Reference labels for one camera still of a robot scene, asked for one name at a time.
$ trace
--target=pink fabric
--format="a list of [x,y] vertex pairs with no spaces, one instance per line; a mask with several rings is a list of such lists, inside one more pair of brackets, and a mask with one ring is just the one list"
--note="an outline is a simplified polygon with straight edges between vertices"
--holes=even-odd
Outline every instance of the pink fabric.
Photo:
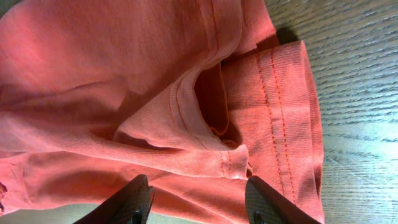
[[0,20],[0,158],[5,213],[147,174],[154,212],[247,223],[254,174],[324,222],[307,54],[261,0],[19,3]]

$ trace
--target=seam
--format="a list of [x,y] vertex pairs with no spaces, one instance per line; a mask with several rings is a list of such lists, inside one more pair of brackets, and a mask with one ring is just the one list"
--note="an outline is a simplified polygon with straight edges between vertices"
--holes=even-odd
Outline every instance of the seam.
[[276,71],[275,71],[274,49],[271,49],[271,63],[272,63],[272,74],[274,75],[275,84],[276,84],[276,89],[277,89],[277,92],[278,92],[278,101],[279,101],[279,106],[280,106],[280,114],[282,115],[282,130],[283,130],[283,132],[284,132],[285,155],[286,155],[287,167],[289,168],[290,184],[291,184],[291,186],[292,186],[293,204],[296,204],[295,196],[294,196],[292,168],[290,167],[291,165],[290,165],[289,155],[288,155],[288,151],[287,151],[285,117],[284,117],[284,111],[283,111],[283,109],[282,109],[282,101],[281,101],[281,99],[280,99],[279,82],[278,82],[278,79],[277,79],[277,76],[276,76]]
[[279,181],[280,181],[280,186],[282,187],[282,195],[284,196],[285,195],[285,190],[284,190],[284,183],[282,181],[282,177],[281,177],[281,174],[280,174],[280,165],[279,165],[278,153],[277,153],[277,150],[276,150],[274,126],[272,124],[272,112],[271,112],[271,109],[269,108],[269,104],[268,104],[268,95],[267,95],[267,92],[266,92],[266,85],[264,84],[264,80],[262,79],[262,70],[261,70],[261,67],[260,67],[260,55],[259,54],[257,54],[257,66],[258,66],[258,69],[259,69],[259,78],[260,78],[260,81],[261,81],[261,84],[262,84],[262,90],[263,90],[263,92],[265,94],[266,106],[267,106],[268,113],[269,113],[269,123],[271,125],[272,145],[274,147],[276,164],[278,166]]
[[218,33],[217,33],[218,29],[217,29],[217,23],[216,23],[216,15],[215,15],[215,12],[214,12],[214,2],[212,0],[210,0],[210,2],[211,2],[211,12],[213,14],[214,30],[216,32],[216,43],[217,43],[216,55],[217,55],[218,50],[220,49],[220,43],[218,42]]
[[176,89],[176,91],[175,91],[175,101],[177,102],[178,113],[179,113],[180,118],[181,118],[181,120],[182,120],[182,124],[183,124],[185,130],[187,131],[187,133],[188,133],[189,135],[193,136],[195,139],[197,139],[198,142],[203,146],[203,148],[205,148],[207,151],[209,151],[209,149],[200,141],[200,139],[199,139],[197,136],[193,135],[193,134],[188,130],[187,124],[185,124],[184,118],[182,117],[181,109],[180,109],[180,103],[178,102],[178,89],[179,89],[180,86],[181,86],[182,80],[183,80],[183,78],[181,78],[181,81],[180,81],[180,83],[178,84],[177,89]]
[[200,12],[202,26],[203,26],[203,29],[205,30],[205,35],[206,35],[206,39],[207,39],[207,38],[209,38],[209,36],[207,34],[207,30],[206,30],[206,26],[205,26],[205,19],[203,18],[203,14],[201,13],[201,7],[200,7],[199,0],[197,0],[197,5],[198,5],[199,12]]
[[224,173],[224,160],[223,160],[223,155],[221,155],[221,151],[220,151],[220,158],[221,158],[221,171],[223,172],[223,177],[225,177],[225,173]]
[[169,99],[169,110],[170,110],[170,115],[172,117],[172,121],[175,122],[174,116],[173,116],[173,111],[172,111],[172,105],[170,104],[170,99]]
[[232,178],[231,175],[231,155],[229,154],[229,151],[226,151],[228,153],[228,161],[229,161],[229,166],[228,166],[228,172],[229,172],[229,178]]

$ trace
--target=fabric fold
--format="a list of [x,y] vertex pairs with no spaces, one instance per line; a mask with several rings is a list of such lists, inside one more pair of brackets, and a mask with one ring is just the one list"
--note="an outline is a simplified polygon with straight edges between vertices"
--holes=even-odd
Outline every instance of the fabric fold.
[[279,46],[261,0],[36,0],[0,19],[4,213],[147,174],[154,212],[247,223],[258,175],[323,223],[322,161],[305,46]]

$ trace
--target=garment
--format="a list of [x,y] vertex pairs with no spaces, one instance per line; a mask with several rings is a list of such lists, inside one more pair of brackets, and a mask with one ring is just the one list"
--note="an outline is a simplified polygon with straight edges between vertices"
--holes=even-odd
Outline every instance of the garment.
[[4,213],[147,174],[153,212],[246,223],[258,175],[324,222],[305,46],[279,46],[260,0],[23,1],[0,19],[0,88]]

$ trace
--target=wooden table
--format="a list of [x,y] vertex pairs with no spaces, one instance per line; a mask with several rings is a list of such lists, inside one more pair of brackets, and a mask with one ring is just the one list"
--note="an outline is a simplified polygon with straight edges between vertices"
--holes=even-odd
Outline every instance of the wooden table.
[[[300,39],[307,46],[324,130],[326,222],[398,222],[398,2],[266,4],[281,44]],[[7,220],[68,223],[94,207],[19,211]]]

